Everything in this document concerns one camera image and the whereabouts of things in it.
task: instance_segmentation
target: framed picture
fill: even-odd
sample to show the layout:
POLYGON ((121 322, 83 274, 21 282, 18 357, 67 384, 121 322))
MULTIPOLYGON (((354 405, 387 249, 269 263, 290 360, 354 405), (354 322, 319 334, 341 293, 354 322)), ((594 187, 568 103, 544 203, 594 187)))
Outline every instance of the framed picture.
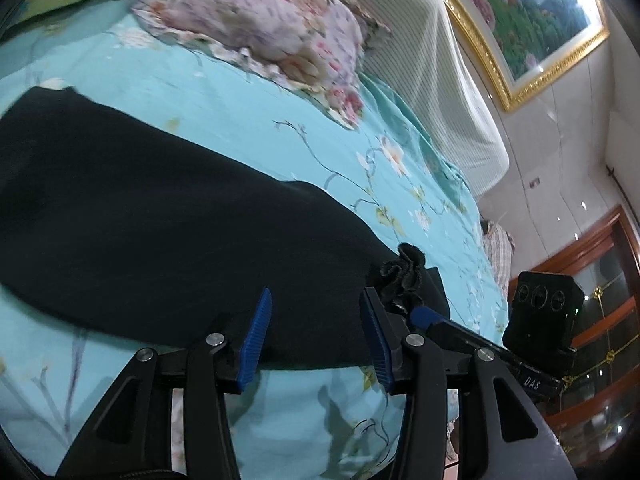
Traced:
POLYGON ((505 111, 517 108, 609 35, 601 0, 444 0, 505 111))

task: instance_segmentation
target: crumpled black fabric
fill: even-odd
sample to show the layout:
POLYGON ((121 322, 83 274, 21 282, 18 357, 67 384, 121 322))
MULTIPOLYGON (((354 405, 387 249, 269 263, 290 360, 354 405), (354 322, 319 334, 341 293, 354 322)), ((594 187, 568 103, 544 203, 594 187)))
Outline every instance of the crumpled black fabric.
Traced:
POLYGON ((268 286, 263 365, 367 365, 360 292, 379 277, 389 301, 428 301, 416 256, 316 186, 73 89, 31 89, 0 119, 0 283, 78 326, 182 348, 233 339, 268 286))
POLYGON ((411 244, 400 244, 398 253, 399 258, 383 263, 372 280, 382 304, 404 316, 416 306, 426 305, 450 317, 438 269, 425 269, 424 253, 411 244))

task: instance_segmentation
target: teal fabric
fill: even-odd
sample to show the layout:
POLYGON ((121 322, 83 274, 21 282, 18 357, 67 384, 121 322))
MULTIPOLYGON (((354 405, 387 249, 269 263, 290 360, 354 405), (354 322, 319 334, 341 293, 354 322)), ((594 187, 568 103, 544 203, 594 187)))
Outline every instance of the teal fabric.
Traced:
MULTIPOLYGON (((302 96, 148 36, 129 5, 84 4, 2 44, 0 112, 31 86, 74 86, 271 176, 316 184, 393 250, 404 241, 420 247, 427 266, 440 269, 452 319, 500 344, 506 303, 482 250, 476 204, 392 89, 362 75, 364 116, 349 131, 302 96)), ((2 288, 0 319, 0 424, 27 459, 53 474, 144 345, 46 317, 2 288)), ((228 404, 242 478, 367 478, 393 457, 403 407, 370 368, 261 370, 228 404)))

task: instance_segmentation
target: silver rivet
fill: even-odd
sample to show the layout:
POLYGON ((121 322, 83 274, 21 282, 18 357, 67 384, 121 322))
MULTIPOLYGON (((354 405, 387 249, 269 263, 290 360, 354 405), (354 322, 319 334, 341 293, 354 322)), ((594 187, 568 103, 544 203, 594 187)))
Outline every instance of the silver rivet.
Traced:
POLYGON ((424 338, 420 334, 409 334, 406 339, 406 343, 411 346, 424 345, 424 338))
POLYGON ((486 363, 488 363, 490 361, 493 361, 495 359, 494 352, 489 350, 488 348, 479 349, 477 354, 478 354, 478 357, 480 358, 480 360, 484 361, 486 363))
POLYGON ((154 356, 154 351, 151 348, 141 348, 136 352, 136 359, 143 363, 149 361, 154 356))
POLYGON ((214 332, 213 334, 209 334, 204 341, 206 341, 209 346, 220 346, 225 342, 225 337, 218 332, 214 332))

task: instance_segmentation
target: blue rubber tip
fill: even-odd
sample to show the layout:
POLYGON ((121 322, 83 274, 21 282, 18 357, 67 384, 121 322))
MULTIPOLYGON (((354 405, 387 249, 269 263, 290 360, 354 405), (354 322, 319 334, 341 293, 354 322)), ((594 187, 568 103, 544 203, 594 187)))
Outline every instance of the blue rubber tip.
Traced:
POLYGON ((251 326, 240 349, 240 362, 236 384, 241 392, 254 380, 255 371, 258 367, 258 361, 260 360, 260 352, 262 352, 262 345, 267 335, 267 328, 269 327, 270 321, 271 291, 265 288, 258 301, 258 306, 255 308, 254 318, 251 320, 251 326))
POLYGON ((417 326, 423 330, 428 330, 432 324, 449 322, 449 320, 438 314, 435 310, 431 310, 428 306, 417 306, 409 314, 409 319, 413 326, 417 326))
POLYGON ((360 320, 362 322, 362 331, 371 353, 376 379, 382 384, 385 391, 389 393, 396 382, 391 367, 391 351, 386 343, 373 307, 364 293, 360 298, 360 320))

